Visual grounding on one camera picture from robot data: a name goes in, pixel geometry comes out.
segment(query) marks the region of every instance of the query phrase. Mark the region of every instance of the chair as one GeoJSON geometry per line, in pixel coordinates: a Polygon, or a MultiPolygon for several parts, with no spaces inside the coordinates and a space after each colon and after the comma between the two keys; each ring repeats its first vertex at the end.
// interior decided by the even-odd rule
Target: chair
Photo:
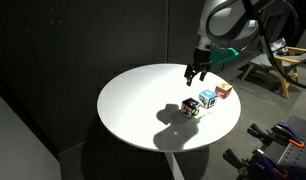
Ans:
{"type": "MultiPolygon", "coordinates": [[[[289,47],[285,44],[284,38],[271,44],[274,60],[282,72],[289,75],[293,80],[299,82],[297,66],[306,62],[306,49],[289,47]]],[[[266,54],[260,54],[250,61],[249,68],[246,70],[241,80],[244,80],[250,72],[256,70],[261,70],[265,73],[269,73],[271,70],[275,71],[266,54]]],[[[281,74],[279,74],[279,81],[281,82],[283,89],[282,96],[289,99],[288,87],[290,86],[290,83],[287,82],[281,74]]]]}

